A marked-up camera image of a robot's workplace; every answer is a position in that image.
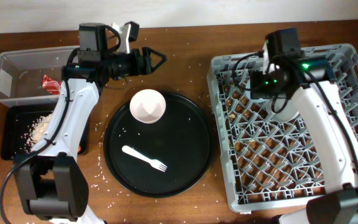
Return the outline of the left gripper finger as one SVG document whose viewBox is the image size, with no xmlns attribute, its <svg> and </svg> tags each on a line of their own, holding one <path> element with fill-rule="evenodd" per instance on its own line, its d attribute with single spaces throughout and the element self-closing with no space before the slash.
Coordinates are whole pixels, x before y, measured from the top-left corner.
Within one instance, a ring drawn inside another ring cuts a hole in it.
<svg viewBox="0 0 358 224">
<path fill-rule="evenodd" d="M 161 67 L 166 61 L 167 61 L 167 59 L 165 59 L 165 58 L 161 59 L 161 61 L 159 61 L 156 65 L 150 67 L 150 71 L 151 72 L 156 71 L 156 69 Z"/>
<path fill-rule="evenodd" d="M 151 55 L 156 55 L 162 59 L 162 61 L 166 61 L 167 57 L 165 54 L 158 52 L 154 49 L 151 49 L 150 47 L 143 47 L 142 48 L 143 56 L 151 58 Z"/>
</svg>

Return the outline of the grey plate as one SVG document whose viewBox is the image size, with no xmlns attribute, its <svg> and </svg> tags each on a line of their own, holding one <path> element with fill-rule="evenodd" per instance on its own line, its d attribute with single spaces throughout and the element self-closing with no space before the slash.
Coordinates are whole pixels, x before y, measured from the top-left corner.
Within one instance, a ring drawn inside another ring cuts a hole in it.
<svg viewBox="0 0 358 224">
<path fill-rule="evenodd" d="M 272 111 L 273 100 L 270 100 L 266 105 L 268 114 L 273 114 L 272 119 L 279 123 L 289 122 L 299 116 L 298 110 L 295 108 L 291 101 L 287 102 L 287 105 L 284 107 L 283 111 L 280 113 L 274 113 Z"/>
</svg>

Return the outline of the red snack wrapper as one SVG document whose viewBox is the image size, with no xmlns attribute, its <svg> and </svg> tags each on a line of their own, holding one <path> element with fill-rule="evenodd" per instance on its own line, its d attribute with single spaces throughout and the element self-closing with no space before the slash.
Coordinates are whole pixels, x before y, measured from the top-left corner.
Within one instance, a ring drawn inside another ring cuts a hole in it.
<svg viewBox="0 0 358 224">
<path fill-rule="evenodd" d="M 47 93 L 51 95 L 59 95 L 61 82 L 58 82 L 48 75 L 44 75 L 42 79 L 42 88 L 47 91 Z"/>
</svg>

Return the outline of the white plastic fork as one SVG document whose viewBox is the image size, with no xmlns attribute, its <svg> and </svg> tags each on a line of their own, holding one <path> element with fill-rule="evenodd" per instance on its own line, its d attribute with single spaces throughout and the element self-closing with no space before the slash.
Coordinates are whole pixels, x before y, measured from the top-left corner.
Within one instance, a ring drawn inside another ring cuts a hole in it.
<svg viewBox="0 0 358 224">
<path fill-rule="evenodd" d="M 165 164 L 163 164 L 162 162 L 160 162 L 157 159 L 150 159 L 148 157 L 146 157 L 145 155 L 141 154 L 140 152 L 136 151 L 134 148 L 129 147 L 129 146 L 122 146 L 122 152 L 138 158 L 144 162 L 147 162 L 151 167 L 153 167 L 154 169 L 157 169 L 161 172 L 165 172 L 167 170 L 167 166 Z"/>
</svg>

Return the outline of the rice and peanut leftovers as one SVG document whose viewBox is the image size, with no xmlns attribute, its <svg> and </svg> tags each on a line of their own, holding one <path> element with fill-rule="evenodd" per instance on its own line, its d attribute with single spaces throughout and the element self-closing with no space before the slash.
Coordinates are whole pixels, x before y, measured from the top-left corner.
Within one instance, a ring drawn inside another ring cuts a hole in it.
<svg viewBox="0 0 358 224">
<path fill-rule="evenodd" d="M 41 140 L 51 118 L 52 114 L 37 118 L 30 124 L 29 130 L 22 135 L 22 139 L 25 140 L 24 150 L 26 153 L 29 153 L 33 146 Z"/>
</svg>

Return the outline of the light blue cup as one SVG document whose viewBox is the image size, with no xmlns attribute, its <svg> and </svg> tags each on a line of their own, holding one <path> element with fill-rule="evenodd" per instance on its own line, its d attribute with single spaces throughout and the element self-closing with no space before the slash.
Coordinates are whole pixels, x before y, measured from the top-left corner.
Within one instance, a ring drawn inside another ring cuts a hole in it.
<svg viewBox="0 0 358 224">
<path fill-rule="evenodd" d="M 256 91 L 261 90 L 262 88 L 264 88 L 264 87 L 265 87 L 266 85 L 268 85 L 269 83 L 263 81 L 262 84 L 260 84 L 259 86 L 256 86 L 256 87 L 254 88 L 254 90 L 252 89 L 251 84 L 252 84 L 251 79 L 249 79 L 249 80 L 247 81 L 247 83 L 246 83 L 246 90 L 245 90 L 245 95 L 246 95 L 246 97 L 247 97 L 248 99 L 250 99 L 250 100 L 256 102 L 256 103 L 262 103 L 262 102 L 264 102 L 264 101 L 267 101 L 267 99 L 265 99 L 265 98 L 254 98 L 252 95 L 258 96 L 258 93 L 256 93 Z"/>
</svg>

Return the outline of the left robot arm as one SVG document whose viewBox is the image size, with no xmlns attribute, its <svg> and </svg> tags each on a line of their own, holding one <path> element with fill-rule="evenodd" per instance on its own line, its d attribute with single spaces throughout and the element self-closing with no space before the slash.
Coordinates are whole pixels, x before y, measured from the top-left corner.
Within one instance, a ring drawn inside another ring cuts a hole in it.
<svg viewBox="0 0 358 224">
<path fill-rule="evenodd" d="M 78 147 L 94 106 L 110 79 L 148 75 L 166 61 L 149 47 L 131 49 L 139 25 L 82 23 L 79 47 L 62 67 L 62 84 L 51 120 L 27 155 L 16 156 L 14 177 L 24 212 L 52 223 L 103 223 L 88 205 L 89 185 L 78 163 Z M 153 66 L 150 56 L 161 60 Z"/>
</svg>

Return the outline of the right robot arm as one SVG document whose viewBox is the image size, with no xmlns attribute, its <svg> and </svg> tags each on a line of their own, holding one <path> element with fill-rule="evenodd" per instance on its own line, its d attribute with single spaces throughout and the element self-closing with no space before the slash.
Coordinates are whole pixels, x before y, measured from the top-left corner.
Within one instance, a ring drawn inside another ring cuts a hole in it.
<svg viewBox="0 0 358 224">
<path fill-rule="evenodd" d="M 323 170 L 325 195 L 276 223 L 358 223 L 358 142 L 326 57 L 308 57 L 296 28 L 265 36 L 261 72 L 250 78 L 253 99 L 292 102 L 306 123 Z"/>
</svg>

